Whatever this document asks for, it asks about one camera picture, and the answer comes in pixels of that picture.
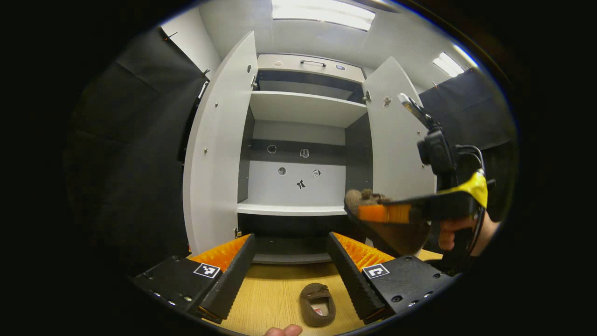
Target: wooden table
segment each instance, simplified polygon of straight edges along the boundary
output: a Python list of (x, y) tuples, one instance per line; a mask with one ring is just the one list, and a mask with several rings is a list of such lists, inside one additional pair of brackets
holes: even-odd
[[(422, 250), (421, 260), (441, 259), (442, 255)], [(300, 311), (299, 293), (313, 282), (330, 289), (336, 304), (336, 319), (323, 327), (305, 324)], [(337, 335), (364, 326), (357, 317), (346, 287), (332, 262), (308, 265), (252, 265), (223, 328), (262, 336), (269, 328), (289, 324), (303, 327), (301, 336)]]

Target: finger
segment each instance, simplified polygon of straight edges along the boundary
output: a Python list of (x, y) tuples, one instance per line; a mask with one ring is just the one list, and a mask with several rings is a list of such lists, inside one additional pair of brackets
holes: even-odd
[(269, 328), (265, 336), (286, 336), (286, 333), (280, 328)]
[(284, 328), (284, 332), (286, 333), (286, 336), (299, 336), (300, 333), (303, 332), (303, 328), (296, 324), (291, 324)]
[(455, 234), (452, 231), (441, 231), (439, 233), (438, 245), (444, 251), (450, 251), (454, 248)]
[(472, 228), (475, 225), (475, 220), (472, 218), (461, 218), (455, 221), (444, 221), (441, 224), (442, 230), (445, 231), (458, 231), (464, 228)]

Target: black curtain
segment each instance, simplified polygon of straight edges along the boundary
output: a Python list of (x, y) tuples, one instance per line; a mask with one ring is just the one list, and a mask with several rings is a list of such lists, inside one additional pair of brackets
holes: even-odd
[(419, 95), (448, 143), (487, 149), (514, 140), (516, 126), (499, 88), (476, 68)]
[[(496, 184), (488, 189), (487, 214), (501, 221), (513, 190), (516, 173), (516, 126), (499, 89), (477, 69), (432, 87), (419, 95), (423, 106), (439, 122), (450, 145), (475, 145), (481, 149), (485, 174)], [(459, 183), (479, 168), (468, 155), (458, 162)], [(439, 225), (432, 225), (425, 249), (443, 253), (437, 238)]]
[(64, 151), (75, 219), (132, 276), (188, 254), (177, 154), (205, 77), (166, 37), (139, 35), (87, 85)]

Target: drawer handle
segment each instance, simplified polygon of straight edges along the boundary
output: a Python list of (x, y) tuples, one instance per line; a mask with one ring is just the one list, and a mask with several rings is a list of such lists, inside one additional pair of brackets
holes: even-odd
[(321, 64), (321, 66), (325, 67), (325, 63), (321, 63), (321, 62), (316, 62), (314, 60), (301, 60), (300, 63), (303, 64), (304, 62), (311, 62), (311, 63), (317, 63), (317, 64)]

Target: ceiling light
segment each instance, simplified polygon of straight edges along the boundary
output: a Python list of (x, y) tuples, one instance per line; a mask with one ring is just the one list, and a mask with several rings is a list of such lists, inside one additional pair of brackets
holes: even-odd
[(451, 77), (456, 77), (464, 72), (460, 65), (446, 53), (439, 54), (439, 57), (433, 60), (433, 64), (439, 66)]
[(469, 62), (470, 65), (473, 66), (473, 68), (477, 67), (477, 63), (475, 61), (473, 61), (472, 58), (470, 58), (470, 56), (464, 52), (464, 50), (462, 50), (458, 45), (454, 45), (454, 49), (456, 49), (456, 51), (458, 51), (458, 54), (460, 54), (462, 57), (464, 57), (464, 59)]
[(274, 20), (298, 19), (337, 23), (368, 31), (375, 13), (336, 0), (272, 0)]

